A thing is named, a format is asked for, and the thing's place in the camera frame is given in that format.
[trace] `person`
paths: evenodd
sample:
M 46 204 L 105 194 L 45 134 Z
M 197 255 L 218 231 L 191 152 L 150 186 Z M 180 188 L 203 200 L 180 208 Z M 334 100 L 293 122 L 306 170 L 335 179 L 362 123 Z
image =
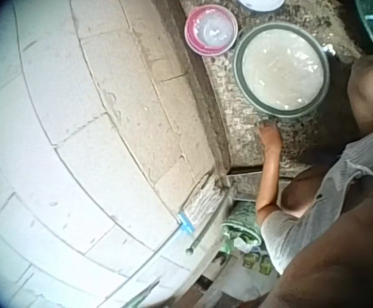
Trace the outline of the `person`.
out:
M 348 95 L 362 139 L 332 166 L 314 166 L 276 205 L 282 140 L 264 123 L 265 163 L 256 204 L 274 289 L 241 307 L 373 307 L 373 56 L 352 68 Z
M 353 65 L 347 90 L 362 139 L 348 144 L 335 163 L 313 166 L 295 177 L 282 192 L 280 205 L 276 200 L 283 143 L 275 124 L 260 125 L 265 160 L 256 215 L 271 261 L 280 274 L 342 214 L 373 194 L 373 56 Z

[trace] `blue object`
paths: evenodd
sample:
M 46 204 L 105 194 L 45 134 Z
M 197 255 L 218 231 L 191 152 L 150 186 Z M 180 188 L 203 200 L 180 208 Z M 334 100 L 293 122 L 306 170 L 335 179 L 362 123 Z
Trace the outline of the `blue object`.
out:
M 180 212 L 178 214 L 178 218 L 181 220 L 181 230 L 185 231 L 188 234 L 193 234 L 195 231 L 195 227 L 188 219 L 187 215 L 184 212 Z

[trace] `wall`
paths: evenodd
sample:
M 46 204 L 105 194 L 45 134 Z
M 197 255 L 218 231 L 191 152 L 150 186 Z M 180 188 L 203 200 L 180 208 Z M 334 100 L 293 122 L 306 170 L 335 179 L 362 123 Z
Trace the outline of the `wall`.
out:
M 184 253 L 192 238 L 180 234 L 128 281 L 215 164 L 188 74 L 149 0 L 2 7 L 4 303 L 120 307 L 161 277 L 145 302 L 155 304 L 202 267 L 222 220 L 194 256 Z

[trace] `metal basin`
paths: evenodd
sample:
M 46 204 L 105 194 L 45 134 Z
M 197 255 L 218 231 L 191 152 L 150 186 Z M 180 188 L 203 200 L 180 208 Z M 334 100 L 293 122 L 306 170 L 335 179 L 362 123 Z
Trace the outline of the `metal basin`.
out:
M 252 93 L 252 91 L 246 84 L 244 74 L 242 72 L 242 60 L 245 54 L 245 50 L 255 36 L 257 36 L 261 32 L 264 32 L 267 30 L 273 30 L 273 29 L 288 30 L 302 37 L 317 52 L 319 56 L 319 60 L 322 64 L 323 73 L 324 73 L 322 88 L 320 88 L 318 94 L 315 96 L 315 98 L 310 103 L 308 103 L 307 105 L 301 108 L 294 109 L 294 110 L 280 110 L 280 109 L 273 108 L 269 105 L 266 105 L 263 102 L 261 102 Z M 247 33 L 245 33 L 242 36 L 242 38 L 239 38 L 238 44 L 235 49 L 235 55 L 233 58 L 233 72 L 235 75 L 236 82 L 238 83 L 240 90 L 242 91 L 242 93 L 244 94 L 248 102 L 254 105 L 257 109 L 263 112 L 266 112 L 268 114 L 275 115 L 277 117 L 300 117 L 315 110 L 325 98 L 327 91 L 329 90 L 329 84 L 330 84 L 329 62 L 320 44 L 308 32 L 300 29 L 297 26 L 294 26 L 292 24 L 288 24 L 285 22 L 271 22 L 268 24 L 264 24 L 262 26 L 249 30 Z

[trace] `striped shirt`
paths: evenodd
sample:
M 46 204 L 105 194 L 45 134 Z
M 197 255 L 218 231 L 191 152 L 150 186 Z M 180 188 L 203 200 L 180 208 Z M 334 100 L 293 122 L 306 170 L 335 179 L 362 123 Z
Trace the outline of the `striped shirt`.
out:
M 297 253 L 338 219 L 351 182 L 366 175 L 373 176 L 373 133 L 346 146 L 324 177 L 314 205 L 301 218 L 278 210 L 265 219 L 261 234 L 280 274 Z

